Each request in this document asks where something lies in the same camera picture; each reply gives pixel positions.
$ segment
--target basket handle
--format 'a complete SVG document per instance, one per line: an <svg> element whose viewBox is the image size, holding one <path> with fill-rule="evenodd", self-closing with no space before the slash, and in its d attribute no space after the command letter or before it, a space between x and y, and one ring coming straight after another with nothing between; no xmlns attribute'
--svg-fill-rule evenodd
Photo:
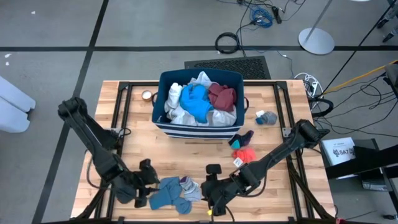
<svg viewBox="0 0 398 224"><path fill-rule="evenodd" d="M151 98L150 98L150 100L152 101L152 106L153 107L155 107L155 96L157 95L157 92L156 93L154 93L152 96L151 96Z"/></svg>
<svg viewBox="0 0 398 224"><path fill-rule="evenodd" d="M245 97L244 98L246 100L246 108L244 109L244 112L246 113L246 111L249 109L249 100Z"/></svg>

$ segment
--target pink cloth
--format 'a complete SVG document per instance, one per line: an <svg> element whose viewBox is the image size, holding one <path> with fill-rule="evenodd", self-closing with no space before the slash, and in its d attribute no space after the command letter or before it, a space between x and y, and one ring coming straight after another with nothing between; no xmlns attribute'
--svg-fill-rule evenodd
<svg viewBox="0 0 398 224"><path fill-rule="evenodd" d="M234 110L233 105L236 101L236 92L233 88L213 83L208 91L210 102L214 108L227 112L232 112Z"/></svg>
<svg viewBox="0 0 398 224"><path fill-rule="evenodd" d="M238 157L245 163L249 163L251 161L256 160L256 154L254 153L254 150L250 147L245 147L244 149L235 150L232 153L232 157L234 157L234 159Z"/></svg>

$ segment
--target blue striped basket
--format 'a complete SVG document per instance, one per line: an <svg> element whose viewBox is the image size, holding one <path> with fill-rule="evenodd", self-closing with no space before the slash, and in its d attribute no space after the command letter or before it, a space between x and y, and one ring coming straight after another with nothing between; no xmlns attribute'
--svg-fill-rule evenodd
<svg viewBox="0 0 398 224"><path fill-rule="evenodd" d="M173 83L186 85L191 78L197 78L199 73L204 71L211 81L220 85L228 85L236 91L236 121L235 124L228 127L202 127L187 126L181 124L170 124L170 120L166 117L164 104L167 100L170 87ZM159 89L152 98L154 110L152 113L152 122L158 128L163 130L165 134L174 138L190 138L190 139L231 139L244 124L244 114L249 107L248 99L243 93L242 75L236 72L217 70L210 68L193 68L185 70L176 70L164 72L160 76Z"/></svg>

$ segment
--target gray floor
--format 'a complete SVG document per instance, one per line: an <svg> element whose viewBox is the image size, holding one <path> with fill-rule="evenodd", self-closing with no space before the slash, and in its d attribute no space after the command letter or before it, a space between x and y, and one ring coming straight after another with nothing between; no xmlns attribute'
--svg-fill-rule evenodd
<svg viewBox="0 0 398 224"><path fill-rule="evenodd" d="M273 0L277 6L286 1ZM101 0L86 1L7 1L0 0L0 47L68 47L88 46L100 11ZM307 0L301 10L287 22L270 29L244 30L247 45L298 46L299 32L310 27L326 4L326 0ZM298 6L290 3L286 16ZM387 1L352 2L335 0L319 27L328 31L336 45L357 46L368 30L387 9ZM113 0L109 2L97 46L191 46L213 45L222 32L234 32L245 8L215 0ZM398 37L382 44L383 35L398 23L397 19L382 29L374 30L364 45L398 45ZM0 75L24 90L37 101L31 114L29 129L20 134L0 133L0 223L30 223L57 145L62 122L57 116L58 104L71 97L79 76L85 52L0 52ZM325 87L343 66L350 51L336 51L316 56L304 51L282 51L293 60L293 71L307 72ZM271 50L265 55L271 77L291 78L290 62ZM397 59L395 51L360 51L335 80L334 85L364 74ZM94 52L83 84L81 97L94 114L103 80L158 79L166 70L183 68L186 60L242 57L241 53L221 55L217 51L183 52ZM379 80L382 93L391 89ZM326 96L336 104L358 89L357 87ZM341 105L333 114L376 101L362 93ZM392 108L391 101L374 110L361 108L339 118L335 125L357 128L383 118ZM396 133L396 110L383 122L364 129L374 133ZM381 148L396 144L396 139L364 133L339 135L331 132L327 138L352 136L355 139L376 138ZM68 136L57 177L44 215L44 222L67 220L83 163L84 146L76 135ZM354 220L394 223L380 218L394 213L385 192L369 192L356 179L331 180L331 190L339 216L349 218L376 210Z"/></svg>

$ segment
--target wooden tabletop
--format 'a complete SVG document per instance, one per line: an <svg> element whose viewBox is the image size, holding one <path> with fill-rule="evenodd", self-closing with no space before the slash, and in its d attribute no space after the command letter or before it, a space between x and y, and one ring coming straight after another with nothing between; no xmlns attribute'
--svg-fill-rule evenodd
<svg viewBox="0 0 398 224"><path fill-rule="evenodd" d="M300 80L286 80L289 89L295 121L308 119L312 121L308 101ZM104 128L111 126L114 105L116 102L118 81L104 81L95 113L95 120ZM138 170L139 162L149 158L156 169L159 178L173 176L190 176L199 184L205 180L205 166L207 164L221 164L223 173L219 178L225 178L236 167L231 157L232 149L227 141L201 139L169 138L151 122L152 104L141 100L141 93L150 90L155 93L156 86L135 86L132 89L131 103L127 120L127 128L132 134L124 140L122 159L130 170ZM254 131L250 147L258 159L265 156L282 142L279 122L274 126L260 126L255 124L255 112L259 110L273 111L277 114L275 96L270 86L245 86L244 95L249 99L250 107L245 115L244 126L239 134L249 130ZM285 114L283 93L280 91L281 102ZM121 115L126 99L126 91L121 102L118 126L121 124ZM80 182L76 193L71 217L79 215L91 202L96 189L90 187L86 181L86 167L90 160L90 153L85 156L81 170ZM303 162L307 174L308 186L318 201L329 214L334 215L335 209L331 197L328 179L322 157L312 150L304 150ZM99 184L100 178L94 167L90 169L90 179ZM298 188L303 216L307 216L303 194ZM105 216L107 198L105 195L102 216ZM235 197L228 207L232 210L236 221L286 221L287 217L295 216L292 194L290 191L289 174L285 160L271 168L267 174L267 185L264 193L255 198ZM199 221L210 220L207 215L206 202L193 202L193 208L188 215L179 215L173 206L165 206L159 210L151 210L149 204L143 208L134 208L134 202L121 204L115 200L113 220L119 216L126 220L143 221ZM215 220L230 221L227 214L215 217Z"/></svg>

